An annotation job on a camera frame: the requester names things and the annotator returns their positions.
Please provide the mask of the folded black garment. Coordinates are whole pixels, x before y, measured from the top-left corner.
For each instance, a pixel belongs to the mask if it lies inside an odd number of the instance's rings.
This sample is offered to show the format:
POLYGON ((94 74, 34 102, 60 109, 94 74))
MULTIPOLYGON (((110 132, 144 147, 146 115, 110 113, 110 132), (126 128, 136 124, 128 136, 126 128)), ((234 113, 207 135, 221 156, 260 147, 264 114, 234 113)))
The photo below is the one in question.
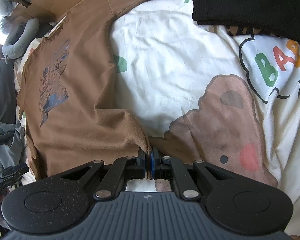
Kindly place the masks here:
POLYGON ((201 25, 254 28, 300 44, 300 0, 193 0, 201 25))

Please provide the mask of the cream bear print bedsheet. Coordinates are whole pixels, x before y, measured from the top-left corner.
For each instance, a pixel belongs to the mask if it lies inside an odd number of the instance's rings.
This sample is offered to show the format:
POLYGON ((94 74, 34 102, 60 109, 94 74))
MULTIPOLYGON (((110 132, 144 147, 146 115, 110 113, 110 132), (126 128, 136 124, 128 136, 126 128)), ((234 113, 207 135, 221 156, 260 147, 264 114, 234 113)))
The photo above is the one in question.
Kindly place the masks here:
POLYGON ((150 151, 281 189, 294 206, 286 233, 300 238, 300 45, 231 36, 192 12, 193 0, 147 0, 112 23, 115 107, 138 119, 150 151))

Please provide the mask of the grey neck pillow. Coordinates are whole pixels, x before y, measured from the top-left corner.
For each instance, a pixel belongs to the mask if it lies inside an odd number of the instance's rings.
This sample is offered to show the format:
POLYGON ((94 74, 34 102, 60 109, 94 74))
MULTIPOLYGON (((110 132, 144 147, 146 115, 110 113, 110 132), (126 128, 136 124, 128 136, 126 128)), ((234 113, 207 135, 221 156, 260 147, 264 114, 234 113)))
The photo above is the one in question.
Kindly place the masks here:
POLYGON ((2 46, 2 54, 6 63, 23 56, 29 44, 36 38, 39 27, 39 20, 37 18, 32 18, 26 23, 21 23, 11 30, 2 46))

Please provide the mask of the dark grey pillow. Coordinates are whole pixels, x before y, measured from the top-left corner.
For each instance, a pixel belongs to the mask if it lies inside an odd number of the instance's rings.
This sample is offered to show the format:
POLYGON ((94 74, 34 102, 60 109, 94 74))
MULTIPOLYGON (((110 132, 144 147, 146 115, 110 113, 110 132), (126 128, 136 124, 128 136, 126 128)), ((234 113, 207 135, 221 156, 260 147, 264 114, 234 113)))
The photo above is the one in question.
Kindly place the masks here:
POLYGON ((16 123, 16 97, 13 64, 0 59, 0 122, 16 123))

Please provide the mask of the brown t-shirt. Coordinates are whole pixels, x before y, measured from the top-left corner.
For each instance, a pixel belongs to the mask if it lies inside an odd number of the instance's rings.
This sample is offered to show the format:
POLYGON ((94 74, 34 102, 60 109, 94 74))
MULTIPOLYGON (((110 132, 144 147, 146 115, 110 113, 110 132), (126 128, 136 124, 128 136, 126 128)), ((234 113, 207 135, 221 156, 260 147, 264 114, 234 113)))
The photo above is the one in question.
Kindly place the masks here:
POLYGON ((115 107, 117 67, 109 28, 147 0, 83 0, 23 68, 17 97, 36 179, 90 161, 150 151, 138 119, 115 107))

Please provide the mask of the grey-blue sweatshirt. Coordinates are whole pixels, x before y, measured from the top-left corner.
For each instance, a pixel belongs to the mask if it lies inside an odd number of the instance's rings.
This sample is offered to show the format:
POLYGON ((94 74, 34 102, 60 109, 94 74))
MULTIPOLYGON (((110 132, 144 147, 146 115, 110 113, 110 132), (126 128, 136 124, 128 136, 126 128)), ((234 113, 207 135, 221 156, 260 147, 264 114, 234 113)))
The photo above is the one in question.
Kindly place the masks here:
POLYGON ((0 122, 0 168, 5 169, 25 162, 25 128, 0 122))

